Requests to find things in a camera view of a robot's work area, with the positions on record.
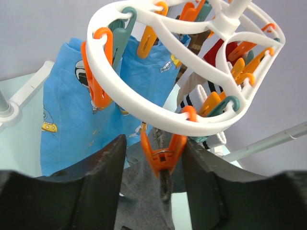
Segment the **clothespin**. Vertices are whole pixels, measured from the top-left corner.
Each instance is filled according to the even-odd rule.
[[[166,16],[168,12],[167,4],[163,1],[160,1],[156,5],[162,6],[163,10],[156,11],[155,13],[160,14],[162,16]],[[153,28],[150,26],[146,26],[143,36],[141,38],[138,50],[137,50],[137,55],[140,58],[146,58],[149,55],[149,52],[152,49],[156,39],[157,39],[157,35],[155,34]]]
[[[132,7],[126,7],[122,10],[122,13],[131,13],[132,16],[126,28],[119,26],[113,31],[113,69],[116,70],[120,62],[121,57],[124,54],[125,48],[132,33],[137,13]]]
[[[183,113],[189,114],[189,120],[196,122],[196,110],[193,106],[186,106],[182,110]],[[153,170],[155,176],[159,177],[159,172],[168,169],[173,172],[182,152],[187,143],[187,137],[173,134],[168,148],[153,150],[145,131],[141,132],[141,146],[145,157]]]
[[[231,74],[236,82],[237,85],[240,85],[244,82],[244,80],[246,78],[249,79],[249,83],[250,85],[254,85],[255,84],[255,77],[252,73],[244,73],[242,74],[242,71],[245,67],[245,62],[243,58],[239,58],[236,63],[234,64],[234,66],[231,69]],[[220,98],[221,100],[226,98],[226,94],[225,91],[221,92],[220,94]]]
[[[222,100],[209,114],[208,117],[218,116],[223,113],[226,105],[229,102],[233,102],[233,110],[236,112],[240,108],[240,101],[236,96],[227,96],[224,100]]]
[[[107,41],[105,44],[105,54],[108,62],[112,65],[112,54],[113,54],[113,34],[112,31],[107,27],[101,27],[94,33],[94,39],[100,39],[103,35],[107,35]],[[84,69],[88,86],[90,89],[91,98],[94,104],[100,108],[106,108],[112,103],[112,99],[104,92],[96,78],[93,76],[90,66],[86,57],[86,42],[81,44],[81,55],[84,62]]]
[[[251,74],[253,74],[254,71],[256,70],[257,66],[260,64],[262,58],[264,57],[266,51],[269,51],[269,54],[270,54],[271,56],[273,56],[274,50],[273,50],[272,47],[269,47],[269,48],[264,49],[264,50],[263,50],[260,54],[258,54],[253,60],[251,60],[251,62],[250,62],[248,65],[246,65],[246,66],[244,67],[244,69],[242,70],[242,73],[243,73],[243,74],[244,74],[244,73],[251,73]]]
[[[240,108],[240,101],[235,96],[228,96],[225,99],[221,101],[221,98],[216,92],[212,92],[209,97],[207,98],[207,110],[203,111],[203,107],[200,109],[198,114],[202,117],[212,117],[212,116],[218,116],[222,114],[223,110],[225,109],[226,105],[232,101],[234,103],[233,110],[236,112]],[[208,137],[193,137],[193,139],[198,142],[202,143],[204,142]]]
[[[206,0],[204,5],[201,8],[201,11],[199,12],[199,14],[197,15],[195,21],[196,22],[203,22],[206,20],[206,18],[208,17],[210,11],[212,10],[212,6],[210,5],[210,3]]]
[[[268,28],[272,27],[273,29],[275,29],[275,24],[274,23],[269,23],[267,24],[265,27],[262,28],[262,31],[267,30],[268,33],[271,33],[272,31],[269,30]],[[238,47],[236,49],[234,49],[229,55],[228,55],[228,59],[230,61],[234,61],[237,58],[241,57],[243,54],[245,54],[246,52],[250,51],[252,48],[254,48],[257,44],[252,43],[252,42],[246,42],[243,41],[241,42],[240,45],[238,45]]]
[[[125,20],[123,19],[116,19],[115,21],[111,22],[108,28],[114,32],[117,28],[125,28]]]
[[[246,59],[245,59],[245,65],[248,65],[248,63],[250,63],[252,61],[252,59],[254,59],[254,51],[250,50],[248,52]]]
[[[183,7],[179,20],[194,22],[200,11],[202,10],[204,3],[205,0],[201,0],[197,8],[195,8],[195,5],[192,2],[187,2]]]

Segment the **white metal rod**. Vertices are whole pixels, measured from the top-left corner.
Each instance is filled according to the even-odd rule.
[[[286,129],[280,133],[276,133],[268,138],[253,143],[247,147],[231,152],[223,156],[222,158],[227,162],[237,161],[244,157],[250,156],[254,153],[267,150],[269,148],[283,144],[290,140],[294,140],[306,134],[307,134],[307,122],[304,122],[300,125]]]
[[[225,15],[231,19],[239,19],[252,0],[232,0],[225,10]]]
[[[0,91],[0,112],[7,111],[9,108],[8,102],[5,100],[2,92]]]

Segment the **brown fabric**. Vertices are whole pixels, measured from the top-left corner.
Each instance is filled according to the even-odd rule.
[[[206,30],[200,34],[189,34],[189,36],[191,37],[191,41],[188,45],[188,49],[191,50],[195,55],[198,55],[200,53],[202,44],[208,38],[210,33],[211,33],[211,30]],[[177,75],[175,84],[177,83],[177,81],[180,79],[180,77],[184,74],[186,70],[187,70],[187,67],[184,64],[182,64],[179,70],[179,73]]]

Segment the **gray sock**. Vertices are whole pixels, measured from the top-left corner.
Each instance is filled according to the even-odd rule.
[[[172,134],[153,128],[149,141],[154,150],[167,148]],[[150,168],[140,143],[127,149],[130,164],[123,173],[115,230],[174,230],[170,199],[161,196],[161,181]],[[173,193],[185,191],[181,160],[171,180]]]

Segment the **white plastic hook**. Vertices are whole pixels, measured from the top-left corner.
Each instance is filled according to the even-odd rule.
[[[168,6],[172,6],[187,1],[188,0],[165,0],[164,2],[166,2]],[[106,5],[93,15],[89,22],[87,31],[86,51],[93,75],[96,77],[98,83],[103,86],[103,89],[107,94],[119,106],[140,120],[156,128],[170,133],[194,137],[210,136],[220,133],[238,121],[246,113],[267,71],[285,43],[284,35],[277,25],[276,27],[278,30],[274,31],[274,33],[278,38],[280,38],[280,43],[268,38],[247,16],[239,15],[238,12],[244,11],[248,5],[248,1],[250,0],[236,0],[232,2],[233,6],[230,7],[228,3],[222,0],[210,0],[210,4],[213,6],[214,10],[225,10],[220,13],[223,20],[228,18],[225,16],[225,13],[227,13],[227,7],[230,7],[228,8],[227,14],[234,18],[229,19],[230,23],[235,26],[241,23],[241,25],[247,30],[247,32],[240,33],[234,33],[234,31],[231,32],[229,28],[224,28],[223,25],[219,23],[223,20],[219,21],[217,19],[219,15],[218,13],[216,13],[217,17],[214,20],[197,23],[175,20],[158,15],[154,13],[154,11],[159,10],[157,6],[154,5],[158,2],[156,0],[127,0]],[[237,11],[233,11],[233,7],[235,7],[239,2],[244,2],[245,5],[241,6]],[[102,45],[105,44],[106,38],[103,37],[103,39],[100,40],[92,38],[92,32],[100,27],[107,27],[115,19],[123,17],[118,12],[127,6],[131,6],[137,11],[137,21],[151,26],[166,48],[184,65],[191,68],[194,72],[198,73],[205,79],[223,87],[226,95],[236,96],[240,101],[240,109],[237,112],[234,112],[231,103],[229,103],[225,113],[219,116],[206,118],[198,116],[198,122],[195,123],[187,121],[186,114],[176,114],[163,109],[132,90],[109,65],[102,50]],[[263,21],[264,24],[275,23],[272,18],[253,3],[249,4],[247,10]],[[224,44],[218,51],[216,57],[216,68],[205,63],[201,58],[194,55],[171,34],[171,32],[197,34],[207,30],[208,28],[212,29],[224,40]],[[238,89],[229,71],[225,56],[226,45],[232,41],[250,41],[255,44],[273,47],[274,49],[274,55],[266,56],[255,70],[254,75],[257,79],[255,85],[253,87],[247,86],[246,89],[244,87],[242,91]]]

